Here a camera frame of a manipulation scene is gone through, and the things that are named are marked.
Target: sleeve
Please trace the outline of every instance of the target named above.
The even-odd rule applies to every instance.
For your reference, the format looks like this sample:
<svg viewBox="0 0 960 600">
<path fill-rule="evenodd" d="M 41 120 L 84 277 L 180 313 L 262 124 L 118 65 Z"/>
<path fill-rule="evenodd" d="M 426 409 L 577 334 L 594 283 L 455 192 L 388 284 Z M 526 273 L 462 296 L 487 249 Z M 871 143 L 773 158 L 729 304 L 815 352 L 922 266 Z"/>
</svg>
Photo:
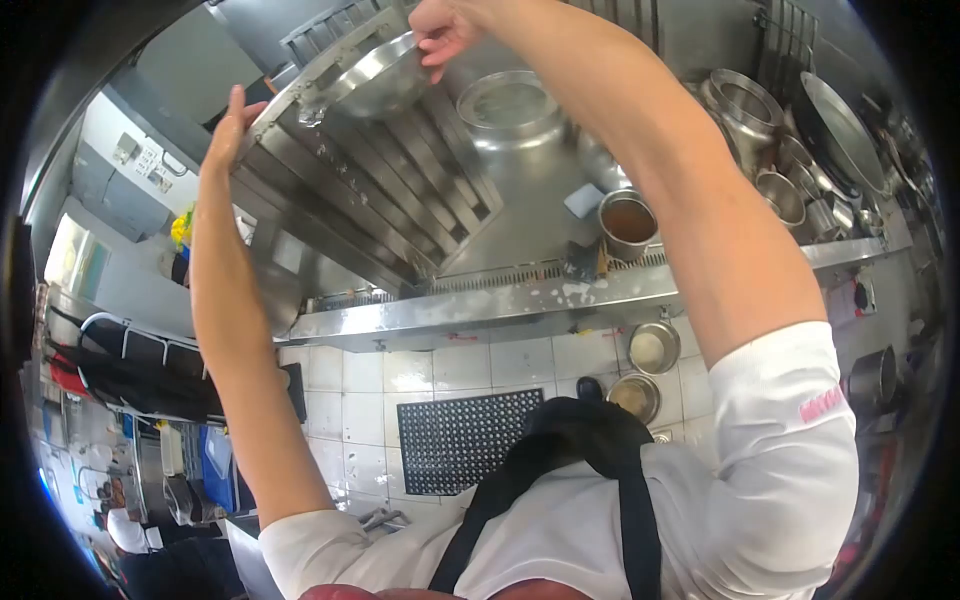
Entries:
<svg viewBox="0 0 960 600">
<path fill-rule="evenodd" d="M 340 511 L 317 511 L 275 521 L 260 532 L 260 550 L 280 593 L 300 598 L 336 583 L 371 545 L 359 521 Z"/>
<path fill-rule="evenodd" d="M 684 525 L 664 523 L 682 541 L 665 551 L 705 595 L 789 597 L 829 577 L 859 472 L 839 377 L 827 323 L 771 333 L 710 371 L 718 475 L 687 475 L 683 492 L 696 499 L 668 490 Z"/>
</svg>

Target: black apron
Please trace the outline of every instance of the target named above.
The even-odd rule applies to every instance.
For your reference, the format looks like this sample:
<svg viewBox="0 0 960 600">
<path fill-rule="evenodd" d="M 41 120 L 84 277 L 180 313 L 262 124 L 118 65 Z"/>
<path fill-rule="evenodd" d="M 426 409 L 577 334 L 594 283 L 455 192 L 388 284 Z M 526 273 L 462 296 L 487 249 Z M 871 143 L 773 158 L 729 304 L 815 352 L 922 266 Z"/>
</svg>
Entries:
<svg viewBox="0 0 960 600">
<path fill-rule="evenodd" d="M 640 464 L 640 446 L 652 442 L 636 417 L 611 402 L 570 397 L 546 402 L 531 414 L 526 436 L 503 465 L 477 486 L 428 589 L 452 594 L 487 521 L 506 513 L 542 475 L 585 460 L 607 479 L 619 481 L 623 566 L 631 596 L 660 600 L 660 538 Z"/>
</svg>

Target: frying pan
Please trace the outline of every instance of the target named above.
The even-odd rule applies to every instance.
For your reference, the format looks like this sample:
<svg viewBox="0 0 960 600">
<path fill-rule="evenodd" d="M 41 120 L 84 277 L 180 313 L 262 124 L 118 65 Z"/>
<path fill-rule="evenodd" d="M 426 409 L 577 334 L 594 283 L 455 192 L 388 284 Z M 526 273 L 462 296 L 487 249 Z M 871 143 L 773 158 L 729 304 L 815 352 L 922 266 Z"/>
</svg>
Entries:
<svg viewBox="0 0 960 600">
<path fill-rule="evenodd" d="M 840 94 L 812 73 L 800 75 L 794 102 L 797 129 L 814 156 L 825 156 L 838 183 L 858 183 L 883 194 L 886 179 L 867 129 Z"/>
</svg>

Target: brown liquid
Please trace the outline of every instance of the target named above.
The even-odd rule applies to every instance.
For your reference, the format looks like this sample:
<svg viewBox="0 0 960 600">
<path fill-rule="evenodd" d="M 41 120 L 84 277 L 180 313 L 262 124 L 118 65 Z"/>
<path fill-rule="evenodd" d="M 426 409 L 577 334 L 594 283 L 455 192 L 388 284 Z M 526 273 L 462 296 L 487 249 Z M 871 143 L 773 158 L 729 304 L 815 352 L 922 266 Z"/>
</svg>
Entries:
<svg viewBox="0 0 960 600">
<path fill-rule="evenodd" d="M 603 211 L 603 224 L 618 240 L 636 244 L 645 242 L 657 233 L 657 221 L 641 204 L 620 201 Z"/>
</svg>

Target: black shoe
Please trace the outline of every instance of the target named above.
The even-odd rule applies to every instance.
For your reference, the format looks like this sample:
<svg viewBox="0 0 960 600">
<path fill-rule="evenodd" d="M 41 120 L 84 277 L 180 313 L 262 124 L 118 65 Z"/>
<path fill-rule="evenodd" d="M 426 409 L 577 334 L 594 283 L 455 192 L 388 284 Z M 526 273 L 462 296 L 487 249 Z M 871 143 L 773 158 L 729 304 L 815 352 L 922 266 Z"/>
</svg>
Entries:
<svg viewBox="0 0 960 600">
<path fill-rule="evenodd" d="M 593 377 L 581 377 L 577 379 L 577 397 L 581 400 L 603 402 L 603 388 Z"/>
</svg>

